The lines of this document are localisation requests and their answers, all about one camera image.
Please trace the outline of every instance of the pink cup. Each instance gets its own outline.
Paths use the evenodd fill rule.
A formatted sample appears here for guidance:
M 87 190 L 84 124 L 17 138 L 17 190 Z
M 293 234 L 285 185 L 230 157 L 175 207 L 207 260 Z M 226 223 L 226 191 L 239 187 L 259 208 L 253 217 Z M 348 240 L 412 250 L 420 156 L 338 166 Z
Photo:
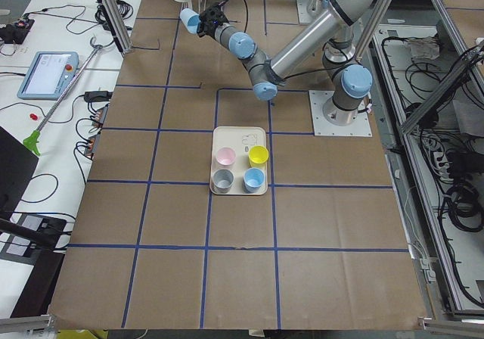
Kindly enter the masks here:
M 221 148 L 215 154 L 215 159 L 220 166 L 227 168 L 234 164 L 237 155 L 233 148 Z

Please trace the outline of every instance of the blue cup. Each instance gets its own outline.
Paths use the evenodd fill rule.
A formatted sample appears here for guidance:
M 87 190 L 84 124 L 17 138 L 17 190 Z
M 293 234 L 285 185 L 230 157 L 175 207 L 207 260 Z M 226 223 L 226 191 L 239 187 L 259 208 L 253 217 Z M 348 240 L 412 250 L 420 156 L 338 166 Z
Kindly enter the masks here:
M 244 173 L 245 190 L 249 193 L 255 193 L 264 184 L 265 174 L 261 169 L 252 167 Z

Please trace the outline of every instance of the tablet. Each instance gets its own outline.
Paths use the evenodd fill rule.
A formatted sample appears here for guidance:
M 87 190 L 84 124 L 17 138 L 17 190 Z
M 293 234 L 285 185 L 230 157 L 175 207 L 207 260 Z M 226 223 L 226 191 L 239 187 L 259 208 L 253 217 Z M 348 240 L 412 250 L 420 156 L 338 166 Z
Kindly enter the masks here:
M 17 93 L 22 99 L 59 99 L 76 74 L 79 56 L 74 51 L 39 51 Z

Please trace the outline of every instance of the yellow object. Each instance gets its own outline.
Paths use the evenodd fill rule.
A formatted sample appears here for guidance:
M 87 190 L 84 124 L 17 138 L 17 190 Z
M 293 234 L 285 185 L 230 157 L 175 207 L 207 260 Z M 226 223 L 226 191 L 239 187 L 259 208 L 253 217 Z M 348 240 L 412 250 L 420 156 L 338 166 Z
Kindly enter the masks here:
M 57 339 L 107 339 L 107 330 L 60 330 Z
M 269 151 L 264 146 L 254 146 L 249 150 L 249 162 L 251 167 L 263 168 L 269 159 Z

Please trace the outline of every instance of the white mounting plate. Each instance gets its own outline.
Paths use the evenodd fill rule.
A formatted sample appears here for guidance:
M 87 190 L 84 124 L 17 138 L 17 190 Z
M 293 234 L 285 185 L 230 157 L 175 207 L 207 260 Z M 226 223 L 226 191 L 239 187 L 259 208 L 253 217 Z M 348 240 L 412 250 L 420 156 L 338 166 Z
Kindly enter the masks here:
M 307 25 L 312 22 L 311 15 L 308 14 L 306 7 L 308 6 L 309 0 L 296 0 L 297 5 L 297 17 L 299 18 L 299 24 Z
M 323 105 L 333 96 L 333 93 L 334 91 L 309 91 L 315 136 L 371 137 L 370 121 L 366 113 L 358 114 L 355 121 L 348 126 L 336 126 L 326 120 L 323 116 Z M 358 109 L 364 108 L 365 104 L 362 101 Z

